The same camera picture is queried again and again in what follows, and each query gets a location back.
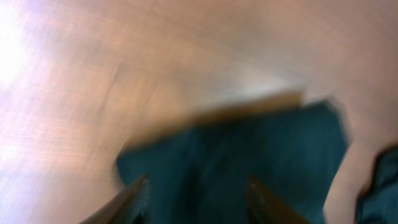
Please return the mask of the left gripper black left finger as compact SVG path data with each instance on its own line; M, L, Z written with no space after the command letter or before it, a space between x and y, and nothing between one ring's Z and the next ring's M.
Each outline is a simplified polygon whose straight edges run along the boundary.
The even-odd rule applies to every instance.
M149 223L148 205L149 178L144 174L81 224Z

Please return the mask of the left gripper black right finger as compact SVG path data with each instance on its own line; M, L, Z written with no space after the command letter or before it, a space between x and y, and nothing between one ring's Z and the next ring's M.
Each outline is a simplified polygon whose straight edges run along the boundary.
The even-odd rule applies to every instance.
M254 176L246 181L245 201L249 224L309 224Z

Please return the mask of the black shorts with patterned waistband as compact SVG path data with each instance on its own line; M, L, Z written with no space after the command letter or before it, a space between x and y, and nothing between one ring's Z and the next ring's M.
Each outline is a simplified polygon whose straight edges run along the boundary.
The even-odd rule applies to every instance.
M250 175L310 223L323 206L347 143L327 102L187 128L120 154L121 180L149 176L152 223L246 223Z

